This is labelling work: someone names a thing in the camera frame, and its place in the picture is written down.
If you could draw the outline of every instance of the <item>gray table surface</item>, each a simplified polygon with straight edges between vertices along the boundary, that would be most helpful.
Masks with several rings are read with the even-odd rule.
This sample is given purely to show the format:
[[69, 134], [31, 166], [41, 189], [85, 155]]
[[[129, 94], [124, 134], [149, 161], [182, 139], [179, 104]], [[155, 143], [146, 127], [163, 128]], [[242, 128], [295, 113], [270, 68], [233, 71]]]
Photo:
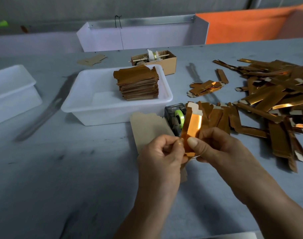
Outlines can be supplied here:
[[[233, 102], [245, 96], [235, 87], [245, 79], [222, 68], [230, 83], [200, 98], [186, 92], [192, 82], [217, 80], [212, 63], [220, 59], [240, 65], [239, 58], [302, 65], [303, 39], [173, 47], [177, 71], [166, 76], [173, 93], [171, 104], [192, 101]], [[93, 68], [128, 66], [130, 56], [144, 50], [103, 52], [108, 58]], [[43, 104], [0, 124], [0, 238], [111, 238], [133, 206], [137, 190], [137, 151], [130, 123], [84, 126], [59, 110], [23, 142], [14, 138], [40, 115], [66, 77], [89, 67], [77, 60], [93, 56], [73, 53], [56, 56], [0, 58], [0, 69], [23, 64], [37, 81]], [[243, 125], [259, 120], [241, 112]], [[268, 142], [232, 133], [257, 157], [281, 187], [303, 207], [303, 163], [291, 173], [276, 159]], [[303, 134], [297, 135], [303, 145]], [[258, 230], [248, 209], [233, 195], [217, 172], [205, 163], [187, 165], [188, 181], [181, 184], [163, 238], [204, 238]]]

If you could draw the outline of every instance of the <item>orange curtain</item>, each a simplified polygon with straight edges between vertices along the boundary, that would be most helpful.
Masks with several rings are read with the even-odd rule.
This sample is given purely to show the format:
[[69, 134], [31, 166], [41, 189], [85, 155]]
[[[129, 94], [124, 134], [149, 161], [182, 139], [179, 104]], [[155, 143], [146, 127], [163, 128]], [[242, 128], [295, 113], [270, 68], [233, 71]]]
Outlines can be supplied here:
[[247, 42], [277, 39], [282, 26], [303, 5], [270, 9], [198, 13], [209, 22], [206, 44]]

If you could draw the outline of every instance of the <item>cardboard box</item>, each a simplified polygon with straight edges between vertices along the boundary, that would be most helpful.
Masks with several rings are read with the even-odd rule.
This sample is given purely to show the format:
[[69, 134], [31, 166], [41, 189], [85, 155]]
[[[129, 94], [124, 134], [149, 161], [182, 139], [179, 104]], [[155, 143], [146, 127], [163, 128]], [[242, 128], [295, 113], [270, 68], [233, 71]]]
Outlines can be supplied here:
[[[144, 63], [144, 64], [145, 65], [158, 64], [158, 65], [161, 65], [161, 67], [163, 68], [165, 75], [174, 74], [176, 72], [177, 57], [168, 50], [158, 51], [158, 53], [159, 53], [159, 55], [169, 54], [169, 56], [163, 57], [164, 59], [160, 60], [160, 61], [147, 62], [147, 63]], [[133, 60], [143, 59], [144, 56], [148, 57], [148, 53], [132, 56], [131, 59], [130, 59], [131, 63], [132, 63], [132, 66], [136, 66], [139, 63], [139, 61], [133, 62]]]

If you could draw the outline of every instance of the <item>pile of gold cardboard pieces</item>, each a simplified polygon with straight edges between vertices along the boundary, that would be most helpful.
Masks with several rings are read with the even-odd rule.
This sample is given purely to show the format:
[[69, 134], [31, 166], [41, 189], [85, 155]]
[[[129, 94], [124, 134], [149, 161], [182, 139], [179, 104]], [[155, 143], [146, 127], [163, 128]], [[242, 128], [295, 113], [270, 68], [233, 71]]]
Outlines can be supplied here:
[[204, 83], [192, 83], [190, 84], [190, 91], [187, 92], [189, 97], [198, 97], [203, 96], [217, 90], [220, 90], [224, 84], [228, 84], [229, 81], [222, 69], [216, 69], [216, 73], [220, 78], [220, 82], [214, 82], [212, 80], [208, 80]]
[[158, 97], [158, 80], [156, 68], [145, 65], [114, 71], [119, 90], [126, 100], [144, 100]]
[[[239, 61], [249, 65], [236, 67], [220, 60], [213, 61], [241, 73], [247, 79], [247, 86], [238, 87], [236, 91], [247, 91], [249, 95], [211, 110], [208, 104], [205, 108], [205, 103], [201, 103], [201, 107], [207, 109], [209, 127], [217, 126], [229, 133], [230, 128], [225, 121], [229, 119], [230, 127], [236, 132], [270, 139], [273, 154], [288, 159], [290, 169], [297, 172], [296, 160], [303, 161], [303, 148], [295, 137], [295, 132], [303, 133], [303, 66], [280, 60]], [[238, 107], [263, 117], [267, 128], [242, 126]]]

